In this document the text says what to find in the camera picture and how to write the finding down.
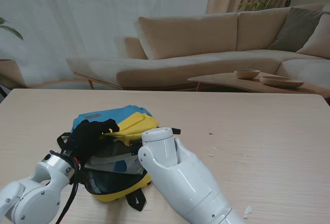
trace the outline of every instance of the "wooden coffee table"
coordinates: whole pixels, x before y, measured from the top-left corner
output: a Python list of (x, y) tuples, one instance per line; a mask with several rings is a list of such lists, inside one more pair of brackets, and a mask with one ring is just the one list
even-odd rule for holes
[(196, 91), (199, 92), (207, 84), (221, 85), (237, 88), (252, 93), (280, 93), (280, 94), (318, 94), (324, 99), (330, 99), (330, 90), (324, 89), (312, 84), (304, 83), (299, 88), (275, 88), (264, 85), (260, 82), (261, 76), (275, 76), (260, 72), (260, 74), (251, 80), (237, 79), (234, 73), (222, 73), (216, 75), (197, 76), (189, 78), (189, 81), (198, 82)]

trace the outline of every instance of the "label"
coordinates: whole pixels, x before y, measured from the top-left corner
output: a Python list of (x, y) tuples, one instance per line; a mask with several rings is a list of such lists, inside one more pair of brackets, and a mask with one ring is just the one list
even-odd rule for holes
[(98, 113), (98, 114), (86, 116), (85, 119), (91, 119), (91, 118), (96, 118), (96, 117), (101, 117), (101, 116), (102, 116), (102, 114)]

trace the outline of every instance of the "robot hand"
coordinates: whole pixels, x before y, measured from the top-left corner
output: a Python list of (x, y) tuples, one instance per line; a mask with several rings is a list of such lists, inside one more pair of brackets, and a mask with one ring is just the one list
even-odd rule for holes
[(138, 157), (165, 200), (191, 224), (244, 224), (221, 193), (209, 169), (171, 128), (142, 134)]
[[(15, 224), (50, 223), (59, 210), (61, 191), (73, 174), (74, 169), (59, 154), (46, 155), (30, 177), (0, 191), (0, 223), (4, 216)], [(49, 180), (47, 185), (42, 184), (45, 180)]]

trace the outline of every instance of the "wooden bowl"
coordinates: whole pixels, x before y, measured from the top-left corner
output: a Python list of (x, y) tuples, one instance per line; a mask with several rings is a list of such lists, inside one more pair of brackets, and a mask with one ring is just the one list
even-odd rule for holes
[(261, 76), (260, 82), (269, 86), (285, 88), (297, 88), (304, 84), (304, 81), (283, 76)]
[(234, 75), (238, 79), (253, 79), (259, 75), (259, 70), (235, 70)]

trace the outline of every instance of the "throw pillow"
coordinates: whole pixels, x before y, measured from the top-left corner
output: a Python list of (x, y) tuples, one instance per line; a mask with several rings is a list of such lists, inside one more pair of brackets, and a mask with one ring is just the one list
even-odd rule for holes
[(330, 15), (322, 15), (314, 33), (303, 48), (297, 51), (306, 54), (330, 59)]
[(301, 49), (315, 31), (321, 16), (330, 12), (291, 8), (285, 23), (268, 50), (293, 51)]
[(148, 59), (165, 59), (236, 49), (237, 13), (145, 18), (135, 22)]

